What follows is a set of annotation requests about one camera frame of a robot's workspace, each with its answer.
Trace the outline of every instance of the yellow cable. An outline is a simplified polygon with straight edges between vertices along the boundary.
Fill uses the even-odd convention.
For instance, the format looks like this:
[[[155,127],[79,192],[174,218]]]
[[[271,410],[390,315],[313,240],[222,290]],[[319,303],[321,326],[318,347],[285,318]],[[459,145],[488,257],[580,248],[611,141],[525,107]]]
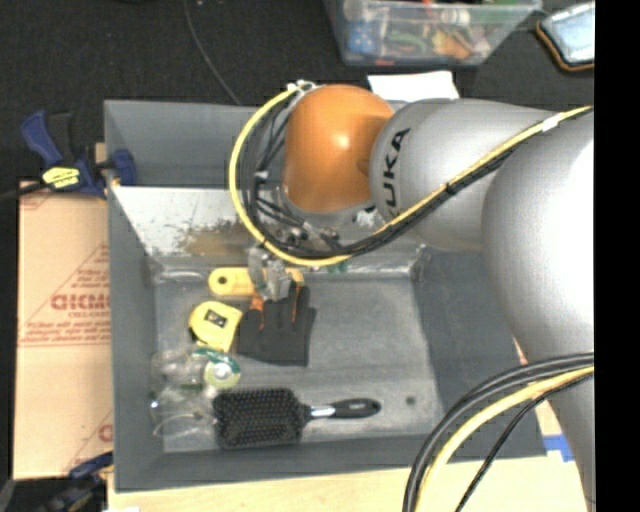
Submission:
[[[521,404],[526,400],[533,399],[546,391],[556,389],[559,386],[566,384],[567,382],[593,372],[594,366],[591,365],[585,368],[581,368],[580,370],[573,370],[562,375],[549,377],[542,381],[534,382],[526,388],[516,391],[511,395],[508,395],[498,400],[497,402],[494,402],[493,404],[485,407],[465,423],[463,423],[440,449],[433,462],[427,467],[420,484],[420,489],[418,491],[416,510],[420,510],[420,506],[423,503],[426,503],[425,494],[427,493],[428,489],[431,488],[432,481],[436,477],[436,475],[447,464],[458,447],[481,425],[495,418],[498,414],[506,411],[507,409],[515,407],[516,405]]]
[[[251,219],[247,215],[247,212],[244,209],[244,206],[242,205],[242,201],[240,200],[240,196],[238,194],[238,189],[236,185],[237,165],[240,157],[240,152],[242,150],[242,146],[244,145],[253,127],[256,124],[258,124],[258,122],[267,114],[267,112],[269,112],[278,103],[285,101],[289,96],[295,94],[300,90],[301,90],[300,86],[290,86],[287,90],[281,92],[277,96],[274,96],[262,107],[260,107],[256,112],[254,112],[254,114],[249,118],[249,121],[247,121],[247,123],[243,126],[233,146],[233,150],[231,152],[231,158],[229,160],[229,189],[231,192],[231,200],[233,201],[234,207],[236,209],[236,212],[238,213],[238,216],[240,217],[240,220],[245,225],[249,233],[251,233],[251,235],[258,241],[258,243],[262,244],[268,251],[270,251],[277,257],[289,263],[293,263],[294,265],[301,265],[301,266],[312,267],[312,266],[335,265],[342,261],[348,260],[349,258],[351,258],[351,255],[345,254],[340,256],[331,256],[327,258],[301,258],[301,257],[293,256],[291,254],[288,254],[287,252],[280,250],[278,247],[274,246],[272,243],[266,240],[262,232],[253,224],[253,222],[251,222]],[[473,172],[481,168],[483,165],[485,165],[487,162],[490,162],[492,159],[500,156],[502,153],[513,148],[514,146],[521,143],[522,141],[528,139],[529,137],[532,137],[533,135],[546,131],[547,129],[556,126],[560,121],[563,121],[564,119],[575,116],[590,108],[591,108],[590,106],[586,106],[586,107],[580,107],[573,110],[569,110],[567,112],[560,112],[558,114],[554,114],[548,119],[545,119],[544,121],[541,121],[540,123],[530,128],[527,128],[526,130],[523,130],[522,132],[513,136],[503,144],[500,144],[499,146],[494,148],[492,151],[490,151],[485,156],[477,160],[471,166],[467,167],[464,171],[462,171],[460,174],[458,174],[453,179],[451,179],[447,184],[440,186],[439,188],[434,190],[431,194],[429,194],[427,197],[425,197],[415,205],[411,206],[410,208],[405,210],[403,213],[401,213],[391,221],[384,224],[381,228],[379,228],[375,232],[375,234],[379,234],[383,232],[385,229],[387,229],[388,227],[394,226],[396,224],[403,222],[407,217],[415,213],[419,208],[421,208],[425,204],[428,204],[430,201],[432,201],[436,195],[442,193],[447,187],[455,185],[457,182],[465,179],[470,174],[472,174]]]

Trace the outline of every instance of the plastic storage box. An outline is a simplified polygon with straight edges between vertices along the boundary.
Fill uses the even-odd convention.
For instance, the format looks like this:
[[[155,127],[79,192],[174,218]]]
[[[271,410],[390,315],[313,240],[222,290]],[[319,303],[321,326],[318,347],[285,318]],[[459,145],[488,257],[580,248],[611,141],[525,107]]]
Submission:
[[[475,66],[542,8],[541,0],[324,3],[342,60],[360,66]]]

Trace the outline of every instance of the hairbrush handle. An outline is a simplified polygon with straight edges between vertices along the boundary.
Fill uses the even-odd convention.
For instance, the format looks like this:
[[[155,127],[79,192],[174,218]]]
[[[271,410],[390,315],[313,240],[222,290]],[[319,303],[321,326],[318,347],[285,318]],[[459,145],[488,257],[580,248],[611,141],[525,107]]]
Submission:
[[[317,418],[367,418],[377,414],[382,405],[371,398],[350,398],[330,405],[314,405],[309,407],[311,419]]]

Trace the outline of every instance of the hairbrush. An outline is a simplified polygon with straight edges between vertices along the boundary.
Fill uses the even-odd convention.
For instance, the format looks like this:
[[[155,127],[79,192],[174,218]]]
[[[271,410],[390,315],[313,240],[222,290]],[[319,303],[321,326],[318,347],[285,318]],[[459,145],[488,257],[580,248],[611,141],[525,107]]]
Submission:
[[[312,420],[366,418],[381,408],[369,398],[307,405],[287,388],[224,391],[213,400],[218,445],[226,450],[297,444]]]

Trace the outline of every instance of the wire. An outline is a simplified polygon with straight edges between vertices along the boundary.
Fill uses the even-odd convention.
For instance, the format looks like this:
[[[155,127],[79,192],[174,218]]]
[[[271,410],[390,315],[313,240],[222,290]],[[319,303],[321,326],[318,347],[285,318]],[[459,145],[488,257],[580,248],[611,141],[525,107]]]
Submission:
[[[305,84],[308,84],[308,82],[301,82],[301,84],[302,85],[299,83],[296,86],[291,85],[286,91],[283,91],[269,100],[260,109],[258,109],[258,111],[256,111],[245,124],[233,147],[232,157],[229,162],[228,177],[232,200],[236,211],[238,212],[240,220],[247,227],[253,237],[262,244],[263,247],[279,258],[289,263],[303,266],[338,264],[353,256],[370,252],[388,244],[395,240],[399,235],[408,231],[416,222],[424,218],[446,200],[453,197],[460,190],[498,169],[502,162],[511,155],[515,149],[531,137],[548,131],[566,119],[577,117],[592,110],[591,106],[580,107],[567,112],[554,114],[551,117],[536,123],[535,125],[516,134],[506,142],[498,145],[492,151],[477,160],[473,165],[469,166],[463,172],[451,179],[448,183],[434,190],[423,200],[387,222],[373,235],[351,244],[345,244],[340,247],[334,246],[329,250],[321,251],[300,245],[292,246],[291,244],[278,240],[276,237],[271,235],[269,230],[266,229],[259,221],[257,208],[252,204],[248,193],[243,193],[244,204],[246,204],[248,208],[248,210],[245,210],[237,191],[238,174],[241,175],[243,182],[245,182],[247,179],[247,172],[255,173],[255,169],[247,170],[241,168],[240,171],[238,170],[239,157],[245,141],[249,135],[258,128],[259,123],[266,119],[273,108],[276,106],[281,107],[281,104],[290,99],[290,97],[296,92],[304,92],[302,88]]]
[[[225,92],[229,95],[229,97],[235,102],[236,105],[241,106],[242,102],[234,94],[234,92],[231,90],[231,88],[227,85],[225,80],[222,78],[222,75],[220,75],[220,72],[218,71],[218,69],[213,65],[213,62],[211,62],[211,59],[209,58],[209,55],[207,54],[206,50],[204,49],[204,46],[202,46],[202,43],[200,42],[200,38],[198,37],[198,34],[196,33],[196,29],[193,26],[193,20],[191,19],[191,13],[189,12],[189,6],[187,5],[187,0],[182,0],[182,6],[184,8],[184,17],[185,17],[185,19],[187,21],[187,25],[189,26],[189,32],[191,34],[191,38],[193,39],[193,42],[198,47],[198,50],[200,51],[200,54],[202,55],[202,58],[204,59],[205,63],[207,64],[207,66],[209,67],[211,72],[213,73],[213,76],[216,77],[216,80],[222,86],[222,88],[225,90]]]
[[[507,428],[502,432],[502,434],[500,435],[500,437],[496,441],[495,445],[493,446],[493,448],[491,449],[491,451],[489,452],[489,454],[487,455],[487,457],[483,461],[482,466],[480,466],[480,469],[478,469],[478,472],[473,477],[473,480],[471,481],[471,483],[467,487],[467,490],[465,491],[464,495],[460,499],[460,502],[458,503],[458,506],[456,507],[455,512],[461,512],[462,511],[462,509],[464,508],[466,503],[469,501],[469,498],[471,498],[471,495],[473,494],[473,492],[476,490],[476,488],[480,484],[481,480],[487,474],[487,471],[491,467],[491,464],[493,464],[493,461],[498,456],[498,452],[504,446],[504,443],[506,443],[506,441],[509,438],[509,436],[511,435],[511,433],[515,430],[515,428],[519,425],[519,423],[522,421],[522,419],[529,412],[531,412],[538,405],[540,405],[540,403],[542,403],[545,400],[547,400],[548,398],[550,398],[552,395],[555,395],[555,394],[560,393],[562,391],[566,391],[566,390],[568,390],[570,388],[573,388],[573,387],[577,386],[578,384],[581,384],[582,382],[584,382],[584,381],[586,381],[588,379],[591,379],[591,378],[593,378],[593,374],[583,375],[582,377],[578,377],[575,380],[570,381],[567,384],[564,384],[562,386],[559,386],[556,389],[552,389],[552,390],[546,391],[545,393],[541,394],[538,398],[536,398],[532,402],[529,402],[520,411],[518,411],[518,414],[513,418],[513,420],[511,420],[511,423],[509,423],[509,425],[507,425]]]
[[[293,228],[300,226],[299,222],[292,220],[277,204],[273,204],[262,197],[256,197],[256,207],[262,214],[282,224],[286,224]]]
[[[566,375],[559,375],[542,380],[540,382],[536,382],[526,387],[525,389],[516,391],[511,395],[498,400],[497,402],[481,410],[479,413],[469,419],[451,436],[451,438],[442,447],[440,452],[436,455],[434,461],[427,467],[424,478],[422,480],[422,485],[420,486],[420,491],[418,493],[417,504],[419,504],[421,500],[424,500],[424,495],[426,494],[427,489],[430,488],[432,480],[446,465],[446,463],[449,461],[458,447],[465,441],[465,439],[467,439],[473,432],[475,432],[478,427],[495,418],[498,414],[506,411],[507,409],[515,407],[525,400],[530,400],[531,398],[537,396],[539,393],[553,390],[558,386],[571,382],[577,377],[587,375],[592,371],[593,367],[589,367],[581,370],[575,370],[573,372],[568,372]]]
[[[484,413],[485,416],[482,417],[482,419],[484,421],[488,421],[495,415],[502,412],[490,409],[492,405],[495,407],[495,404],[489,406],[486,405],[487,402],[490,403],[492,400],[495,400],[496,397],[503,397],[505,394],[508,394],[513,398],[512,395],[519,391],[531,393],[532,389],[535,391],[535,388],[532,388],[532,386],[539,384],[545,379],[566,377],[568,372],[584,370],[585,368],[591,368],[591,371],[593,371],[593,364],[593,352],[540,361],[539,363],[525,365],[503,372],[495,378],[488,379],[462,397],[449,410],[441,422],[431,431],[420,452],[416,456],[416,460],[407,480],[403,510],[405,512],[412,512],[416,510],[420,490],[424,490],[428,487],[429,480],[433,478],[434,475],[433,465],[430,464],[430,462],[434,453],[438,450],[438,446],[441,444],[441,439],[448,435],[447,433],[451,427],[457,427],[458,425],[463,424],[463,420],[472,411],[477,410],[479,407],[483,407],[481,413]],[[456,428],[456,432],[461,432],[463,427]]]

